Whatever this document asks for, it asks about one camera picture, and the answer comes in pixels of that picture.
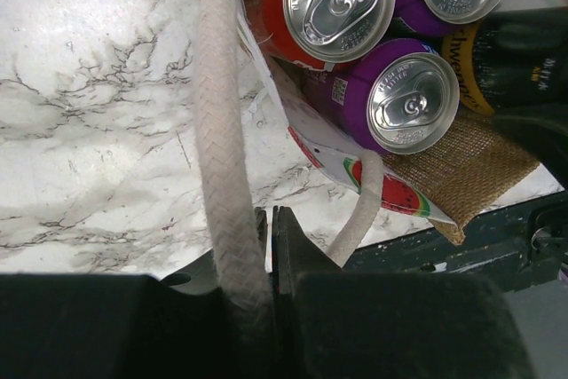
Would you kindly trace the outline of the purple fanta can front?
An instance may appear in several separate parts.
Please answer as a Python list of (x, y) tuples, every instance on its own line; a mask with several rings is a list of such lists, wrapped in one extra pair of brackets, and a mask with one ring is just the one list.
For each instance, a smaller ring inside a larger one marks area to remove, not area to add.
[(380, 43), (340, 71), (308, 71), (302, 93), (361, 147), (379, 154), (415, 154), (433, 146), (460, 104), (452, 67), (414, 38)]

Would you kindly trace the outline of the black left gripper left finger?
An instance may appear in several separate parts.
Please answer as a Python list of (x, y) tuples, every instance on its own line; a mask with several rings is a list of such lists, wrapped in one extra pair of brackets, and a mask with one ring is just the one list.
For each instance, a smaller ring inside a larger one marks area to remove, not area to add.
[(219, 291), (147, 275), (4, 274), (3, 378), (268, 378), (266, 346), (240, 343)]

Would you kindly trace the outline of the black schweppes can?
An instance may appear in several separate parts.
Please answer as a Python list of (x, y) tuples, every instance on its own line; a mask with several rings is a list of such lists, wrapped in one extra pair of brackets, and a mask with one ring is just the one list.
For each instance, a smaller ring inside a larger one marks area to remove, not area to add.
[(461, 102), (493, 115), (567, 101), (567, 8), (496, 12), (440, 42)]

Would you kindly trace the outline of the watermelon print canvas bag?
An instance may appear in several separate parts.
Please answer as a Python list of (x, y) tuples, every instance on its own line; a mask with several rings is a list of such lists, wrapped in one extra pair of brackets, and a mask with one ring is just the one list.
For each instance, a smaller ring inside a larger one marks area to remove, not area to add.
[[(193, 122), (205, 215), (217, 283), (236, 310), (261, 312), (272, 302), (265, 252), (256, 226), (246, 168), (238, 59), (249, 59), (275, 100), (295, 96), (296, 85), (257, 46), (241, 0), (200, 0), (194, 38)], [(439, 148), (408, 160), (382, 160), (358, 146), (341, 148), (332, 129), (325, 140), (332, 160), (362, 164), (354, 211), (326, 256), (338, 266), (362, 242), (383, 207), (387, 175), (415, 185), (444, 216), (433, 226), (451, 243), (464, 242), (465, 225), (538, 168), (538, 160), (506, 140), (480, 116), (460, 116)]]

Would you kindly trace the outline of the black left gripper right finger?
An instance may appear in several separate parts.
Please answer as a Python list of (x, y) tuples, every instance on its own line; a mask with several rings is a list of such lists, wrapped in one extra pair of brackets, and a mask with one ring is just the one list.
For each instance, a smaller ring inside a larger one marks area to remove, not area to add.
[(275, 378), (533, 378), (500, 290), (455, 273), (347, 272), (272, 217)]

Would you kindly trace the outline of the red cola can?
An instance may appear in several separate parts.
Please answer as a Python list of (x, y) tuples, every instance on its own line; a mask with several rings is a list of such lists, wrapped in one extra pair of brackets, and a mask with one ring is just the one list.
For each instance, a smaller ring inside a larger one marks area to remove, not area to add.
[(299, 67), (333, 71), (381, 41), (395, 0), (259, 0), (261, 45)]

